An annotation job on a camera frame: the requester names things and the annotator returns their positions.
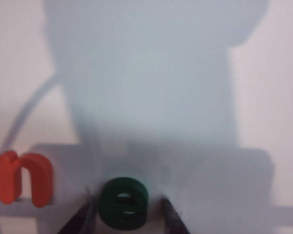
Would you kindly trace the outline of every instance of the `white surface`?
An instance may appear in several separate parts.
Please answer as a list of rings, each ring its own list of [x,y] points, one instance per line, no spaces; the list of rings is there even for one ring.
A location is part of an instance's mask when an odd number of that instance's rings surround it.
[[[33,207],[23,172],[0,234],[56,233],[115,176],[148,186],[145,233],[166,194],[192,233],[293,234],[293,0],[0,0],[11,148],[52,161],[55,194]]]

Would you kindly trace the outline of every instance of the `orange letter n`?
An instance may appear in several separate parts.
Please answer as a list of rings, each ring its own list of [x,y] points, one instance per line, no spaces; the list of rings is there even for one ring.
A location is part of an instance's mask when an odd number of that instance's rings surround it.
[[[18,157],[14,151],[0,155],[0,201],[11,204],[21,195],[21,168],[31,177],[32,202],[44,207],[52,197],[52,165],[39,154],[28,153]]]

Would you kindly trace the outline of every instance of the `white background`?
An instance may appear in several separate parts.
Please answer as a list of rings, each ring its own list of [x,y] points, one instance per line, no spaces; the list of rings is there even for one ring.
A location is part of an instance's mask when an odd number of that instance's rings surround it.
[[[192,233],[293,234],[293,0],[0,0],[8,149],[52,161],[54,200],[23,171],[0,234],[56,233],[116,176],[147,185],[145,233],[165,194]]]

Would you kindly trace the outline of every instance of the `curved line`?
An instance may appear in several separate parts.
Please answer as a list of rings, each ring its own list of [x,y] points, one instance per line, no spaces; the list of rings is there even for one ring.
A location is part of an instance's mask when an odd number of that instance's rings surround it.
[[[24,125],[29,114],[32,112],[38,102],[43,98],[43,96],[46,95],[58,83],[58,81],[59,79],[56,76],[51,77],[50,79],[45,81],[39,87],[39,89],[29,98],[27,103],[23,106],[20,113],[14,120],[9,133],[7,134],[6,138],[3,141],[3,144],[0,147],[0,153],[6,151],[8,148],[11,147],[13,141],[15,140],[17,134]]]

